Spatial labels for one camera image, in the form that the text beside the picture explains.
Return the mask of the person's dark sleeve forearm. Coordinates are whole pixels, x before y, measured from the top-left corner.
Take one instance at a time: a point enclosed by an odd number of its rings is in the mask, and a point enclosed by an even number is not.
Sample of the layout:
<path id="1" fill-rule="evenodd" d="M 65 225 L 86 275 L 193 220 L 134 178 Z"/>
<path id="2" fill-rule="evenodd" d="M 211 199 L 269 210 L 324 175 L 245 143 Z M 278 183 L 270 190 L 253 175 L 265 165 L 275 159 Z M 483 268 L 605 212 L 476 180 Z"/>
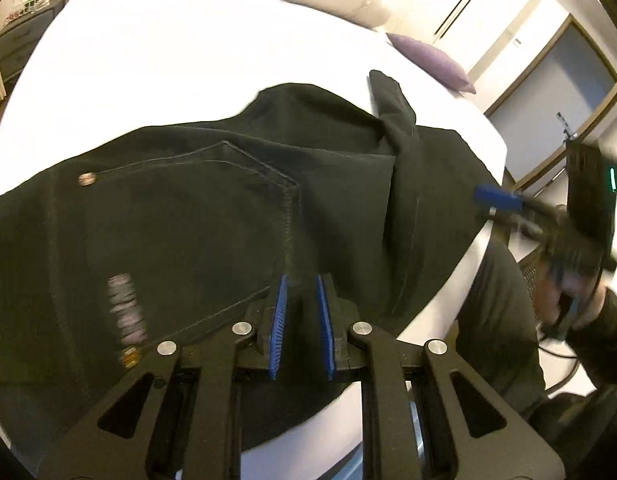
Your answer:
<path id="1" fill-rule="evenodd" d="M 612 289 L 607 289 L 599 315 L 583 328 L 571 330 L 566 343 L 596 388 L 617 385 L 617 296 Z"/>

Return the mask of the person's right hand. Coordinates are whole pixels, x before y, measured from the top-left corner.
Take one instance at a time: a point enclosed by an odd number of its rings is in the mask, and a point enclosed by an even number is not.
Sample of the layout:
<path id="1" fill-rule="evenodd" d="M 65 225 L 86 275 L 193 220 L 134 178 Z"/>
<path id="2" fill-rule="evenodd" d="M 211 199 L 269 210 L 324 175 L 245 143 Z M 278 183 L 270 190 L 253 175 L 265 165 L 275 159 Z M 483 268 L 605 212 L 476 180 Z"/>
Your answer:
<path id="1" fill-rule="evenodd" d="M 542 261 L 535 282 L 535 314 L 543 326 L 554 326 L 560 323 L 563 311 L 577 304 L 570 329 L 582 330 L 600 315 L 607 290 L 604 278 L 566 271 L 557 278 L 551 265 Z"/>

